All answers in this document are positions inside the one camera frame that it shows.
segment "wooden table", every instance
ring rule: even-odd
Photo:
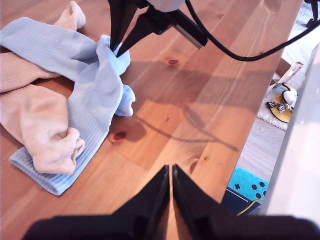
[[[2,0],[1,27],[23,16],[53,24],[68,2]],[[87,19],[84,34],[98,41],[110,33],[106,0],[77,2]],[[287,40],[302,0],[192,3],[218,40],[240,55],[253,56]],[[257,62],[238,62],[210,42],[198,50],[170,29],[147,37],[130,53],[131,65],[121,79],[135,92],[134,115],[113,118],[97,154],[61,196],[46,192],[9,162],[22,145],[1,128],[2,239],[20,239],[42,218],[110,214],[164,164],[179,164],[221,201],[281,52]],[[36,84],[66,97],[73,89],[65,77]],[[178,239],[173,201],[168,221],[167,239]],[[181,232],[180,239],[185,239]]]

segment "floor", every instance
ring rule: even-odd
[[[285,133],[256,117],[236,167],[269,182]]]

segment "light blue sock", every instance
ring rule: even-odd
[[[76,159],[74,173],[38,173],[25,147],[10,157],[15,166],[52,194],[60,195],[74,183],[106,138],[113,115],[130,116],[133,113],[131,103],[135,96],[120,79],[130,63],[130,55],[126,53],[116,58],[109,44],[110,38],[106,35],[101,36],[97,45],[78,32],[27,17],[11,22],[1,30],[2,46],[75,82],[67,101],[69,126],[79,130],[85,147]]]

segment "ribbed sock cuff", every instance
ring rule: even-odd
[[[2,53],[1,93],[22,88],[39,78],[39,67],[13,52]]]
[[[97,44],[72,30],[21,17],[1,31],[1,46],[20,57],[76,81],[79,72],[97,62]]]
[[[109,132],[109,126],[107,124],[98,121],[95,116],[83,109],[80,105],[68,105],[68,112],[70,115],[73,115],[74,118],[78,119],[77,129],[80,132],[80,138],[85,141],[83,152],[76,158],[76,167],[72,175],[37,172],[34,168],[32,157],[25,147],[20,148],[9,158],[13,165],[28,174],[39,185],[54,195],[61,195],[75,182],[91,158],[98,151]]]

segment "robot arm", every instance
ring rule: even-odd
[[[178,10],[185,0],[148,0],[157,10],[167,13]]]
[[[108,0],[111,15],[110,48],[115,51],[125,36],[137,9],[147,8],[117,52],[121,56],[146,36],[161,35],[174,27],[196,47],[201,48],[208,38],[200,28],[178,8],[185,0]]]

